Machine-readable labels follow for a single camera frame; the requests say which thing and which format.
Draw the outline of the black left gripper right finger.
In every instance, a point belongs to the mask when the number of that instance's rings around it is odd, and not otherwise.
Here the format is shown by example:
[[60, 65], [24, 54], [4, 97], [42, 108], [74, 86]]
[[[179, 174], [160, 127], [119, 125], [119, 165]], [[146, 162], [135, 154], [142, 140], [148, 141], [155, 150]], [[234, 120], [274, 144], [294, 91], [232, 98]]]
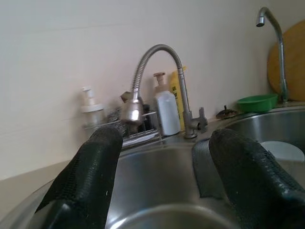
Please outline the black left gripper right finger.
[[241, 228], [305, 227], [304, 188], [258, 142], [219, 129], [209, 150]]

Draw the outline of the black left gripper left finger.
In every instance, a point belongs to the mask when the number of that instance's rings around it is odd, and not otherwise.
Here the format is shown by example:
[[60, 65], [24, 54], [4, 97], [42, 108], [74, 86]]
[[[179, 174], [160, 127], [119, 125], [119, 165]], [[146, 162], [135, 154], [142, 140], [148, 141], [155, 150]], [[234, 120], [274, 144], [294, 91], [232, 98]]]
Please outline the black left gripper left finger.
[[122, 143], [116, 128], [96, 130], [54, 179], [35, 211], [35, 227], [103, 229]]

